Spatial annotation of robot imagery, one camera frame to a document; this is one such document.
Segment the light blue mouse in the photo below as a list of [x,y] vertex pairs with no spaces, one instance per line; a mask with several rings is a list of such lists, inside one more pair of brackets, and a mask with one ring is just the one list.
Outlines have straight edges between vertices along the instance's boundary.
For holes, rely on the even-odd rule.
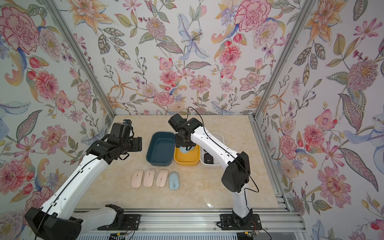
[[169,187],[171,190],[178,190],[180,188],[180,179],[177,172],[169,174]]
[[180,151],[183,154],[187,154],[188,152],[192,151],[194,147],[180,147]]

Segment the black mouse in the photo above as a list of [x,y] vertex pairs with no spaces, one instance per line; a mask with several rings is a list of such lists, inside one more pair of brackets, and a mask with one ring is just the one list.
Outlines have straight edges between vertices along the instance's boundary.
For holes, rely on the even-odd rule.
[[213,165],[214,164],[214,158],[209,154],[204,154],[204,163],[207,165]]

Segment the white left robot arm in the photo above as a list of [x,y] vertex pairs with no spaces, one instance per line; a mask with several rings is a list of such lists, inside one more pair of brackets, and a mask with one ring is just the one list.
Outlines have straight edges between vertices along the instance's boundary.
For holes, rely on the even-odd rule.
[[75,240],[96,230],[120,230],[125,225],[122,208],[109,204],[105,207],[75,214],[74,210],[98,175],[121,155],[142,151],[142,138],[129,137],[117,142],[97,140],[87,150],[82,163],[41,207],[31,207],[25,214],[36,238],[43,240]]

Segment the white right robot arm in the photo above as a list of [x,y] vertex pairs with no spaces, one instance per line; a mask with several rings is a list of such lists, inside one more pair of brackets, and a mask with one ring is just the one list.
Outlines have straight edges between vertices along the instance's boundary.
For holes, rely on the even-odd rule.
[[168,120],[176,132],[177,148],[190,150],[199,146],[217,160],[224,169],[221,181],[232,193],[233,210],[229,214],[221,214],[218,226],[221,230],[257,230],[257,220],[247,200],[249,182],[255,184],[251,177],[249,156],[245,152],[238,153],[214,137],[204,125],[203,120],[186,119],[179,114]]

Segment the yellow storage box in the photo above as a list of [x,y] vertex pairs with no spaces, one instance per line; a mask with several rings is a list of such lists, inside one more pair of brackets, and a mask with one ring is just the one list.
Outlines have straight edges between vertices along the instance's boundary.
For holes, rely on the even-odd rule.
[[180,166],[193,167],[200,162],[201,148],[195,146],[193,150],[187,153],[182,152],[183,148],[176,148],[174,153],[174,160]]

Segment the dark teal storage box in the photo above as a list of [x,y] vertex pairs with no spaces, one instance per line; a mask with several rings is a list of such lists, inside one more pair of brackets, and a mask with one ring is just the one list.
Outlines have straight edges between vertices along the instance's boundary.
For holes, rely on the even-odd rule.
[[152,135],[146,159],[152,166],[167,167],[174,159],[175,134],[156,132]]

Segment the white storage box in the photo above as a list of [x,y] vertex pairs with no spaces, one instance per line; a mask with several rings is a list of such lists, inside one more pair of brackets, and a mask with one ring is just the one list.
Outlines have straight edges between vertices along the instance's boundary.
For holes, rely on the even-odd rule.
[[[219,133],[212,133],[212,135],[219,140],[221,143],[225,143],[224,137]],[[200,162],[203,164],[203,166],[207,168],[220,168],[220,163],[212,156],[210,155],[206,150],[203,148],[201,149],[201,155],[200,155]]]

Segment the pink mouse right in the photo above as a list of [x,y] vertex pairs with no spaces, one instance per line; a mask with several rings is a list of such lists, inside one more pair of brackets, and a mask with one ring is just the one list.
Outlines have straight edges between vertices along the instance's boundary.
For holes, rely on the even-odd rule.
[[167,169],[161,169],[158,173],[158,177],[156,179],[156,187],[163,188],[168,179],[169,171]]

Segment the pink mouse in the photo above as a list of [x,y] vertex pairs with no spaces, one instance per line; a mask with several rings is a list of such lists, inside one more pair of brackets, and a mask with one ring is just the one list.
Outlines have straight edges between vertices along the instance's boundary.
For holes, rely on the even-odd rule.
[[154,183],[154,178],[156,175],[156,170],[155,169],[147,169],[145,174],[144,174],[144,180],[143,180],[143,186],[145,188],[150,188],[152,187]]
[[132,181],[131,181],[131,187],[133,189],[138,189],[142,185],[142,179],[143,179],[143,170],[135,170],[133,172]]
[[169,171],[167,169],[161,169],[158,173],[158,177],[156,179],[156,187],[163,188],[168,179]]

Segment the pink mouse far left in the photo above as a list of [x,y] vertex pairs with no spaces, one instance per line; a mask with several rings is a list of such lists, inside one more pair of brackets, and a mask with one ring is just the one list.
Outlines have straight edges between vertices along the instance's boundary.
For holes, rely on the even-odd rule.
[[143,179],[143,170],[135,170],[133,172],[132,181],[131,181],[131,187],[133,189],[138,189],[142,185],[142,179]]

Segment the pink mouse middle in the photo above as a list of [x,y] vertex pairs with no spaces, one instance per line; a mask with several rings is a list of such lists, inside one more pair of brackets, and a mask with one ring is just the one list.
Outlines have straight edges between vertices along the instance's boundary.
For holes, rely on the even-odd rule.
[[152,187],[154,183],[154,178],[156,175],[156,170],[155,169],[147,169],[145,174],[144,174],[144,180],[143,180],[143,186],[145,188],[150,188]]

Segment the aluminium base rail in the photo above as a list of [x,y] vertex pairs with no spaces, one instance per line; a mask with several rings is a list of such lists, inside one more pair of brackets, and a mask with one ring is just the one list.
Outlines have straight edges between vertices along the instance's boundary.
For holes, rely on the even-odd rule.
[[[137,230],[93,230],[79,236],[80,240],[240,240],[243,231],[223,231],[219,228],[221,214],[228,209],[127,209],[127,214],[139,214]],[[299,214],[287,209],[255,209],[262,229],[251,240],[308,240],[306,227]]]

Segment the left aluminium corner post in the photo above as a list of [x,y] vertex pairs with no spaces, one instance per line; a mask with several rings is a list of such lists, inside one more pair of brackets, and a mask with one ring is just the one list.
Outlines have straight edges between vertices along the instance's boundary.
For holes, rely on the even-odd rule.
[[107,95],[103,92],[103,89],[101,88],[101,85],[94,71],[90,67],[88,61],[86,60],[83,54],[82,48],[78,45],[77,41],[75,40],[73,33],[68,27],[55,1],[43,0],[43,4],[47,9],[48,13],[52,15],[52,19],[58,26],[58,29],[63,34],[65,41],[68,43],[69,47],[74,52],[77,62],[89,78],[91,85],[94,87],[96,94],[99,96],[100,101],[105,107],[105,111],[110,115],[113,120],[116,116],[116,112],[113,110],[112,105],[108,101]]

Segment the aluminium corner post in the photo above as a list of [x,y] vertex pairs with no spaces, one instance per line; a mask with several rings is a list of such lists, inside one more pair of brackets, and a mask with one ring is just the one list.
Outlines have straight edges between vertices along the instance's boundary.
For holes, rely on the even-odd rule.
[[316,1],[310,0],[310,1],[304,1],[304,5],[302,6],[301,10],[299,11],[299,15],[297,20],[295,21],[295,24],[293,26],[293,29],[291,31],[291,35],[286,43],[286,45],[283,48],[282,54],[280,58],[277,61],[276,67],[271,75],[271,79],[268,82],[268,85],[266,89],[264,90],[264,94],[262,96],[261,102],[259,107],[255,110],[255,112],[252,114],[252,120],[257,120],[262,115],[264,106],[267,103],[267,100],[274,88],[274,85],[278,81],[279,75],[282,72],[285,63],[289,59],[289,56],[294,49],[294,46],[296,44],[296,41],[305,25],[305,22],[307,18],[309,17],[311,10],[314,6]]
[[101,88],[101,85],[94,71],[90,67],[88,61],[86,60],[83,54],[82,48],[78,45],[77,41],[75,40],[73,33],[68,27],[55,1],[43,0],[43,4],[47,9],[48,13],[52,15],[52,19],[58,26],[58,29],[63,34],[65,41],[68,43],[69,47],[74,52],[77,62],[89,78],[91,85],[94,87],[96,94],[99,96],[100,101],[105,107],[105,111],[110,115],[113,120],[116,116],[116,112],[113,110],[112,105],[108,101],[107,95],[103,92],[103,89]]

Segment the right aluminium corner post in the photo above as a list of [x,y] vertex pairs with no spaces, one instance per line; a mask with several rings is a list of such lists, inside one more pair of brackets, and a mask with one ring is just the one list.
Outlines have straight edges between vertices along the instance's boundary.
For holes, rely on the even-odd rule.
[[259,107],[255,110],[255,112],[252,114],[252,120],[257,120],[262,115],[264,106],[267,103],[267,100],[274,88],[274,85],[278,81],[279,75],[282,72],[285,63],[289,59],[289,56],[294,49],[294,46],[296,44],[296,41],[305,25],[305,22],[307,18],[309,17],[311,10],[314,6],[316,1],[310,0],[310,1],[304,1],[304,5],[302,6],[301,10],[299,11],[299,15],[297,20],[295,21],[295,24],[293,26],[293,29],[291,31],[291,35],[286,43],[286,45],[283,48],[282,54],[280,58],[277,61],[276,67],[271,75],[271,79],[268,82],[268,85],[266,89],[264,90],[264,94],[262,96],[261,102]]

